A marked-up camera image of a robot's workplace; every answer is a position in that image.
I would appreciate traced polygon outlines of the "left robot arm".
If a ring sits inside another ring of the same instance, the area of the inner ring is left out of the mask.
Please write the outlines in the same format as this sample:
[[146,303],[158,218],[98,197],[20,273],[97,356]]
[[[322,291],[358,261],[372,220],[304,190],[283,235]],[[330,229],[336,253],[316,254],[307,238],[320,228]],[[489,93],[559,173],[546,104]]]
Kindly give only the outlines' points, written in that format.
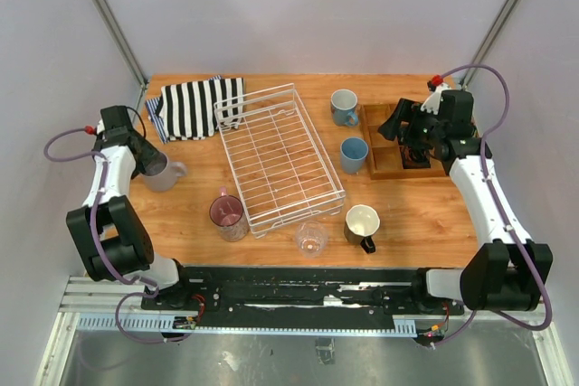
[[104,108],[98,126],[85,129],[96,137],[90,152],[95,175],[83,205],[67,213],[66,225],[90,278],[129,285],[141,280],[148,293],[157,293],[158,304],[181,310],[192,303],[194,288],[177,260],[154,252],[129,200],[134,178],[158,177],[169,162],[135,129],[129,111]]

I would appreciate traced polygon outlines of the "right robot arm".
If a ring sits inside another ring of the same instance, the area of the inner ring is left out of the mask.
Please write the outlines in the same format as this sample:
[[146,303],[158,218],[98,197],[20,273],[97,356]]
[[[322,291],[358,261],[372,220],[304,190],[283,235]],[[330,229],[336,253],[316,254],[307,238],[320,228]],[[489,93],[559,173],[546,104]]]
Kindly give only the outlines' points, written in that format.
[[378,128],[412,156],[432,156],[441,163],[460,191],[479,243],[465,268],[421,270],[421,284],[409,294],[422,314],[443,299],[470,310],[532,311],[553,263],[551,249],[534,242],[513,213],[472,120],[473,108],[468,91],[441,85],[423,103],[400,99]]

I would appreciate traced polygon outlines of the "pink ghost mug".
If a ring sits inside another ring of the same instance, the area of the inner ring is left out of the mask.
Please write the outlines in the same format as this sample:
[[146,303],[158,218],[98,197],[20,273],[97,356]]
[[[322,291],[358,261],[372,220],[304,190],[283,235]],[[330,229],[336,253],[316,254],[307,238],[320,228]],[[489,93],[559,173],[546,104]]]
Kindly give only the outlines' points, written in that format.
[[228,242],[243,239],[250,230],[242,201],[228,194],[225,187],[219,189],[218,197],[212,202],[209,217],[219,235]]

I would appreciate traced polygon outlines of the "lilac grey mug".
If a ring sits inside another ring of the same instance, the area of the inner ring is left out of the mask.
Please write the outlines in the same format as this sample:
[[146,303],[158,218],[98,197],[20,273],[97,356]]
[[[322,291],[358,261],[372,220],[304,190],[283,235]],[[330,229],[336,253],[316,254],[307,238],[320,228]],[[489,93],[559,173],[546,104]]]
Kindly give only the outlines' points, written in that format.
[[146,167],[143,182],[148,190],[162,193],[171,190],[180,178],[188,173],[187,167],[182,162],[171,160],[166,154],[158,156]]

